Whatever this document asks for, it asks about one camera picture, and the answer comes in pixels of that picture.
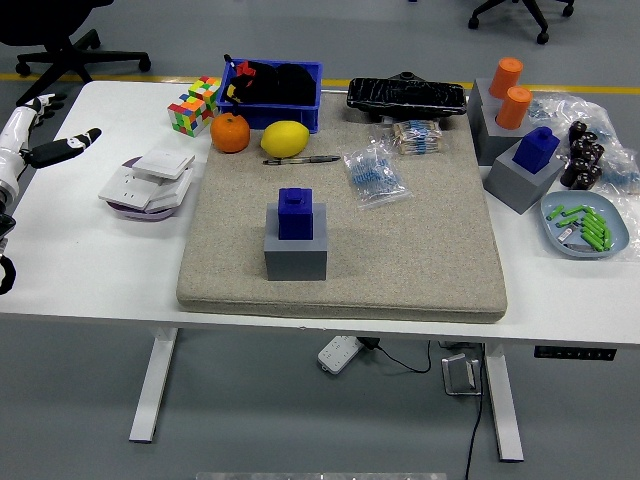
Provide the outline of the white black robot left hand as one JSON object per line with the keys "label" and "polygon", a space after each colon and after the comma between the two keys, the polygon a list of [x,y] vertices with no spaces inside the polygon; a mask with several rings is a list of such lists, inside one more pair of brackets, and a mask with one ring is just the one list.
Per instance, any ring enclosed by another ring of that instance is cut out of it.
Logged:
{"label": "white black robot left hand", "polygon": [[1,131],[1,194],[7,203],[16,200],[19,176],[30,165],[46,168],[70,160],[89,148],[102,134],[99,128],[89,129],[69,138],[29,147],[32,130],[44,118],[50,118],[63,106],[65,95],[45,94],[19,105]]}

